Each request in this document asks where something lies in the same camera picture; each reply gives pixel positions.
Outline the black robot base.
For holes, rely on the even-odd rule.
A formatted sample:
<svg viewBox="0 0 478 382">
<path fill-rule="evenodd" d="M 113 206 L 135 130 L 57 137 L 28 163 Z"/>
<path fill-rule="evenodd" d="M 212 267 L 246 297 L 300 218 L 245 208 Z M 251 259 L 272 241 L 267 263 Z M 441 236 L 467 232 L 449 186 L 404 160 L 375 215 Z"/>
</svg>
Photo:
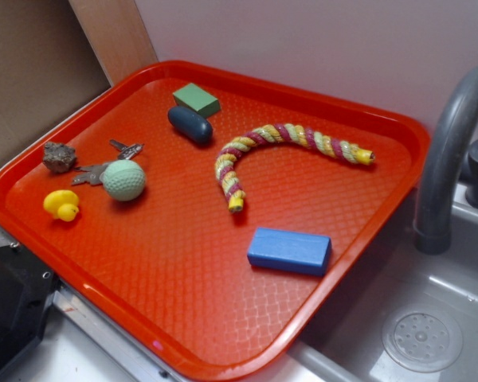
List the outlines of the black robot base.
<svg viewBox="0 0 478 382">
<path fill-rule="evenodd" d="M 57 284 L 28 248 L 0 247 L 0 377 L 42 342 Z"/>
</svg>

